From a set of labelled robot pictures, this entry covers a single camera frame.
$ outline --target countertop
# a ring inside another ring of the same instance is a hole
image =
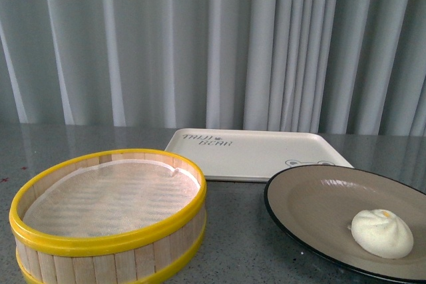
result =
[[[163,150],[175,129],[8,124],[0,126],[0,283],[24,283],[9,210],[19,188],[43,170],[119,148]],[[320,134],[355,168],[426,192],[426,138]],[[167,283],[386,283],[310,252],[272,221],[265,183],[208,182],[204,241]]]

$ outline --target bamboo slat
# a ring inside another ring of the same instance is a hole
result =
[[[93,257],[74,257],[73,264],[76,284],[96,283]]]
[[[155,271],[159,271],[172,262],[170,256],[170,238],[168,236],[154,242]]]
[[[27,257],[27,250],[25,249],[25,245],[23,245],[17,239],[15,239],[15,242],[16,242],[16,248],[18,251],[19,259],[21,260],[21,264],[27,272],[30,272],[30,267],[29,267],[29,262]]]
[[[96,283],[117,283],[114,254],[93,257]]]
[[[116,253],[115,266],[119,283],[136,281],[136,263],[133,250]]]
[[[40,271],[43,282],[46,284],[57,284],[55,260],[53,255],[38,252]]]
[[[143,279],[155,272],[154,246],[148,244],[134,250],[136,261],[136,274],[138,279]]]
[[[54,256],[56,276],[60,284],[75,284],[74,264],[72,257]]]
[[[28,264],[29,264],[29,273],[39,281],[42,280],[41,270],[40,270],[40,262],[39,255],[33,249],[26,247],[25,251],[27,251]]]

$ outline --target curtain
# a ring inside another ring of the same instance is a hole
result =
[[[0,123],[426,135],[426,0],[0,0]]]

